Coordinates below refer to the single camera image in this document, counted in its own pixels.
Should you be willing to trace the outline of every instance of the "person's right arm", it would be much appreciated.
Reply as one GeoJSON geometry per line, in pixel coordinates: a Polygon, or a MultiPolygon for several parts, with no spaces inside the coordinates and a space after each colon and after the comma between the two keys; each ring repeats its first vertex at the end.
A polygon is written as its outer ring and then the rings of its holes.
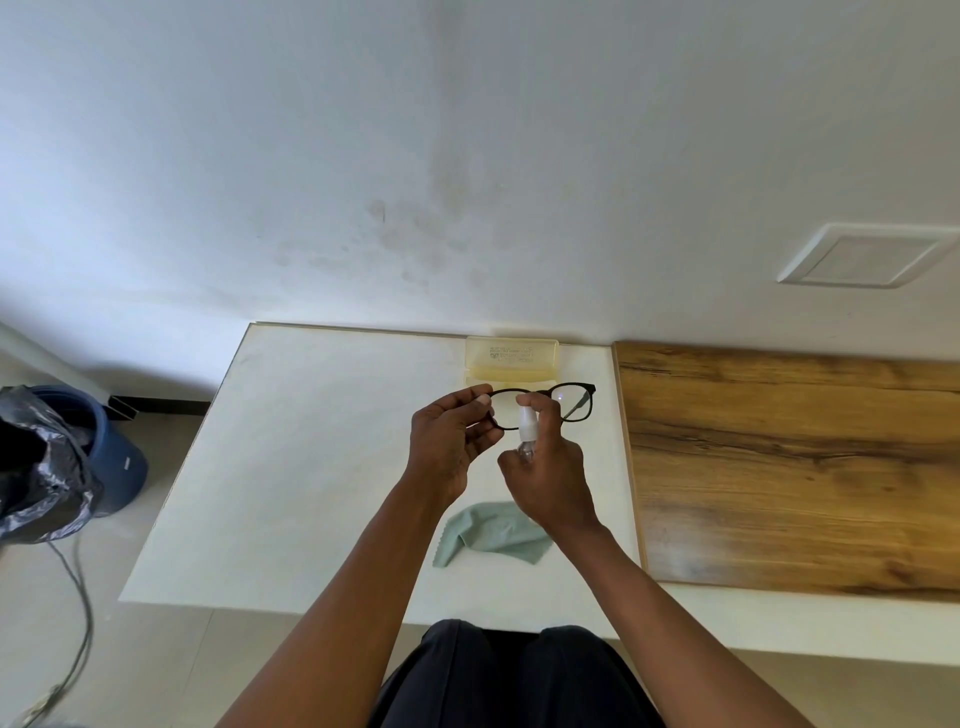
{"type": "Polygon", "coordinates": [[[540,394],[517,402],[540,412],[532,463],[499,457],[516,504],[553,538],[584,577],[633,658],[670,728],[812,728],[647,576],[597,520],[584,455],[560,434],[559,405],[540,394]]]}

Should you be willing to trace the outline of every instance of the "black eyeglass frame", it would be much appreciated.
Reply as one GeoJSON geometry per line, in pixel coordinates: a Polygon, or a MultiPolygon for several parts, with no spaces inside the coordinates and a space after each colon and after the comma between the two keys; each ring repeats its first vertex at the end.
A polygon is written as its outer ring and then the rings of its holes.
{"type": "MultiPolygon", "coordinates": [[[[593,395],[595,395],[597,391],[596,384],[588,384],[585,381],[564,381],[564,382],[561,382],[560,384],[555,384],[554,386],[550,387],[550,389],[538,389],[536,390],[536,392],[537,394],[540,394],[540,395],[546,395],[547,397],[550,397],[550,399],[552,400],[553,397],[551,397],[551,395],[553,394],[553,391],[555,389],[560,389],[561,387],[572,387],[572,386],[583,387],[584,389],[587,390],[587,398],[589,400],[590,409],[587,410],[586,416],[581,417],[577,420],[570,420],[567,417],[562,417],[562,420],[564,422],[581,423],[583,420],[587,419],[591,414],[593,414],[593,395]]],[[[490,396],[495,397],[496,395],[502,395],[504,392],[517,392],[518,394],[531,394],[534,391],[535,390],[532,390],[532,389],[519,389],[517,387],[508,387],[507,389],[498,389],[495,392],[490,392],[490,396]]],[[[583,401],[581,400],[581,402],[577,403],[577,406],[575,406],[572,410],[570,410],[570,414],[572,415],[582,406],[583,406],[583,401]]],[[[493,423],[497,427],[504,430],[505,432],[519,429],[519,427],[501,427],[500,423],[496,420],[495,414],[491,419],[493,420],[493,423]]]]}

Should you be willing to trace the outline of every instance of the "leg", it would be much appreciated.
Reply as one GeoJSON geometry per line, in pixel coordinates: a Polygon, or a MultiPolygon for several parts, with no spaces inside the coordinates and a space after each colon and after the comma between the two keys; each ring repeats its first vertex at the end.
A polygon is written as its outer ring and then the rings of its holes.
{"type": "Polygon", "coordinates": [[[465,621],[437,622],[384,683],[368,728],[503,726],[508,696],[483,631],[465,621]]]}
{"type": "Polygon", "coordinates": [[[545,629],[520,655],[520,724],[531,728],[663,728],[616,651],[582,627],[545,629]]]}

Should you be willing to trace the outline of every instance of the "black plastic bag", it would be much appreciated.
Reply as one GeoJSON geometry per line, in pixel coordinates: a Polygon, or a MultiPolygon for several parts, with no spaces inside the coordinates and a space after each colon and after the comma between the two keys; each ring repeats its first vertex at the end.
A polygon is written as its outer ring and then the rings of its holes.
{"type": "Polygon", "coordinates": [[[0,392],[0,544],[38,544],[79,531],[103,486],[68,425],[26,387],[0,392]]]}

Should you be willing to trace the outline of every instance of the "wood grain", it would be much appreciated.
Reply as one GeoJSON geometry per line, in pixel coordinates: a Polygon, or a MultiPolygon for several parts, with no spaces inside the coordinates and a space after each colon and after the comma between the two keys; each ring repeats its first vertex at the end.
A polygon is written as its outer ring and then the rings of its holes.
{"type": "Polygon", "coordinates": [[[960,365],[613,348],[656,579],[960,599],[960,365]]]}

